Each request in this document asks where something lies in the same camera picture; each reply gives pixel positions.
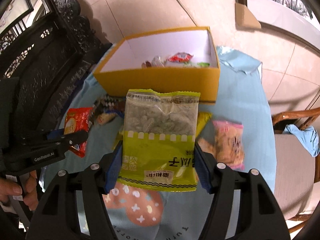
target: screw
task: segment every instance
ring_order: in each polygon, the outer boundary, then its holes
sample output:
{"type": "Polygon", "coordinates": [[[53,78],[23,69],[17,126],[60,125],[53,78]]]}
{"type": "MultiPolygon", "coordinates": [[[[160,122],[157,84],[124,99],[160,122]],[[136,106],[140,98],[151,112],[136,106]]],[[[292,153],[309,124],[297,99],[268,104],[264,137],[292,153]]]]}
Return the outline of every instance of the screw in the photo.
{"type": "Polygon", "coordinates": [[[65,170],[58,171],[58,176],[63,177],[66,174],[65,170]]]}
{"type": "Polygon", "coordinates": [[[224,163],[217,163],[217,167],[221,170],[226,168],[226,165],[224,163]]]}
{"type": "Polygon", "coordinates": [[[251,170],[251,173],[252,173],[253,175],[255,175],[255,176],[259,175],[259,171],[256,170],[256,169],[252,169],[252,170],[251,170]]]}
{"type": "Polygon", "coordinates": [[[97,163],[94,163],[94,164],[91,164],[90,168],[95,171],[100,168],[100,165],[97,163]]]}

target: cardboard box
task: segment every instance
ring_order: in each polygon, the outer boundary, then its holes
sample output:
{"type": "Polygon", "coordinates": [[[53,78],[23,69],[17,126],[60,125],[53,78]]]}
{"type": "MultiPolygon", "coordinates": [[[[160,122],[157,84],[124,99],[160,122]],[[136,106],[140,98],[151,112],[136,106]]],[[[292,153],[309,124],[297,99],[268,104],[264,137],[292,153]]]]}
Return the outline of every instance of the cardboard box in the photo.
{"type": "Polygon", "coordinates": [[[209,27],[186,27],[122,39],[93,75],[111,96],[124,97],[129,89],[192,91],[201,93],[201,102],[213,104],[217,99],[220,65],[209,27]],[[209,62],[210,66],[141,68],[146,60],[151,62],[155,56],[167,58],[177,52],[189,53],[193,62],[209,62]]]}

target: blue cloth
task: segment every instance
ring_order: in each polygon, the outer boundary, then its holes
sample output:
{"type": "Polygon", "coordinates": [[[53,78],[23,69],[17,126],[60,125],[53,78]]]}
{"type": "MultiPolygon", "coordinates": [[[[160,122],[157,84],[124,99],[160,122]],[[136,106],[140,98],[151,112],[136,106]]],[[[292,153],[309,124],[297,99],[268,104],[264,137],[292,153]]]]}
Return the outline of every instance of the blue cloth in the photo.
{"type": "Polygon", "coordinates": [[[304,131],[301,131],[294,124],[287,124],[283,131],[283,134],[286,133],[294,134],[311,156],[317,157],[320,151],[318,148],[319,136],[313,126],[309,126],[304,131]]]}
{"type": "MultiPolygon", "coordinates": [[[[223,47],[217,49],[221,59],[217,102],[214,106],[200,105],[199,111],[212,112],[215,116],[241,122],[244,125],[244,171],[248,172],[252,168],[258,169],[270,189],[274,191],[275,139],[270,108],[257,71],[261,62],[237,50],[223,47]]],[[[97,97],[105,93],[91,74],[70,107],[91,106],[97,97]]],[[[122,124],[123,120],[117,117],[106,125],[94,126],[89,134],[86,156],[80,159],[73,153],[67,152],[65,160],[48,166],[44,173],[44,188],[48,187],[59,170],[65,169],[69,173],[81,171],[90,164],[98,162],[104,154],[112,152],[116,134],[122,124]]],[[[118,238],[164,240],[176,239],[179,236],[179,239],[183,240],[198,239],[213,195],[209,195],[200,184],[194,192],[159,192],[158,194],[161,196],[163,213],[161,222],[153,226],[140,227],[132,223],[124,208],[108,209],[111,223],[116,226],[118,238]]],[[[82,195],[77,194],[79,220],[82,230],[86,231],[81,199],[82,195]]],[[[240,191],[236,190],[226,238],[232,237],[236,231],[239,201],[240,191]]]]}

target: finger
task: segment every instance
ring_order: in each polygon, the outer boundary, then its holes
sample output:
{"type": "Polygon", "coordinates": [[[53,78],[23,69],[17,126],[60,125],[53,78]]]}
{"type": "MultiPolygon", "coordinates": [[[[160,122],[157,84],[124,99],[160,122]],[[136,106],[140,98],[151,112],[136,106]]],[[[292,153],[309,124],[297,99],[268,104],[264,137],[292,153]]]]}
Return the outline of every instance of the finger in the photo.
{"type": "Polygon", "coordinates": [[[3,205],[7,204],[9,202],[9,198],[7,195],[0,194],[0,201],[3,205]]]}
{"type": "Polygon", "coordinates": [[[30,209],[31,211],[36,210],[38,204],[39,204],[39,201],[38,201],[38,200],[34,201],[34,202],[29,206],[29,209],[30,209]]]}
{"type": "Polygon", "coordinates": [[[0,178],[0,193],[3,195],[19,196],[22,194],[22,189],[15,182],[0,178]]]}
{"type": "Polygon", "coordinates": [[[26,191],[28,193],[30,193],[35,189],[36,186],[37,186],[37,180],[30,173],[30,177],[27,180],[26,185],[25,185],[26,191]]]}
{"type": "Polygon", "coordinates": [[[36,171],[30,171],[30,176],[33,178],[37,178],[37,172],[36,171]]]}
{"type": "Polygon", "coordinates": [[[23,201],[28,207],[33,207],[35,204],[38,205],[38,198],[37,198],[36,189],[34,189],[32,192],[28,193],[23,198],[23,201]]]}

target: table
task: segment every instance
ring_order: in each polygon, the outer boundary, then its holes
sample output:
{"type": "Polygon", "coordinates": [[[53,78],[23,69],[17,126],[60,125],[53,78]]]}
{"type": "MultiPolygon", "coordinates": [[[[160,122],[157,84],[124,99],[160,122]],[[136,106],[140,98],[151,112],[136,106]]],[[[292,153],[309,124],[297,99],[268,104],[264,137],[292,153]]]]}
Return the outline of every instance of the table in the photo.
{"type": "MultiPolygon", "coordinates": [[[[214,106],[200,105],[199,111],[212,112],[215,116],[243,124],[244,171],[248,172],[252,168],[258,169],[270,189],[274,191],[275,139],[270,108],[257,70],[261,62],[240,51],[226,47],[217,47],[217,51],[221,66],[217,102],[214,106]]],[[[96,98],[105,93],[90,74],[70,107],[89,107],[96,98]]],[[[48,166],[43,171],[44,188],[47,188],[59,170],[65,169],[69,173],[82,171],[90,164],[99,162],[104,154],[112,152],[116,134],[122,124],[123,120],[117,117],[104,126],[93,127],[88,138],[86,156],[80,159],[72,153],[66,153],[65,160],[48,166]]],[[[202,189],[200,184],[196,191],[185,193],[145,192],[139,189],[127,189],[124,185],[117,184],[116,186],[119,189],[110,192],[109,198],[105,198],[105,201],[110,220],[116,226],[115,230],[119,239],[169,240],[177,236],[185,240],[198,239],[213,198],[202,189]],[[121,205],[116,195],[121,195],[122,190],[129,192],[130,198],[124,199],[125,202],[121,205]],[[144,197],[143,201],[137,199],[141,205],[140,209],[138,205],[135,205],[137,203],[134,203],[134,198],[138,194],[139,197],[144,197]],[[148,203],[154,208],[151,215],[147,213],[148,203]]],[[[82,195],[77,194],[80,224],[85,232],[87,226],[81,199],[82,195]]],[[[233,236],[236,231],[239,200],[240,192],[236,190],[227,238],[233,236]]]]}

